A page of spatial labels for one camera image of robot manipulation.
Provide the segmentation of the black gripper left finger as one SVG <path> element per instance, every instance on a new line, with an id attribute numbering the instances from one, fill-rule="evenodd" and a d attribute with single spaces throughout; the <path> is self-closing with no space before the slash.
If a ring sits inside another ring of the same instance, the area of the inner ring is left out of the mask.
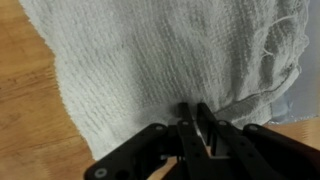
<path id="1" fill-rule="evenodd" d="M 178 104 L 175 125 L 153 123 L 114 149 L 84 173 L 84 180 L 145 180 L 176 156 L 168 180 L 211 180 L 210 158 L 195 131 L 187 103 Z"/>

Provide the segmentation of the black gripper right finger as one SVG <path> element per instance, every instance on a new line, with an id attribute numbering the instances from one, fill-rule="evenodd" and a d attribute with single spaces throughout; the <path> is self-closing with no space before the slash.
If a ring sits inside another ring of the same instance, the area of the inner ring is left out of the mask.
<path id="1" fill-rule="evenodd" d="M 320 180 L 320 151 L 261 125 L 247 124 L 242 130 L 217 120 L 205 103 L 197 105 L 197 125 L 213 157 L 226 156 L 266 164 L 287 180 Z"/>

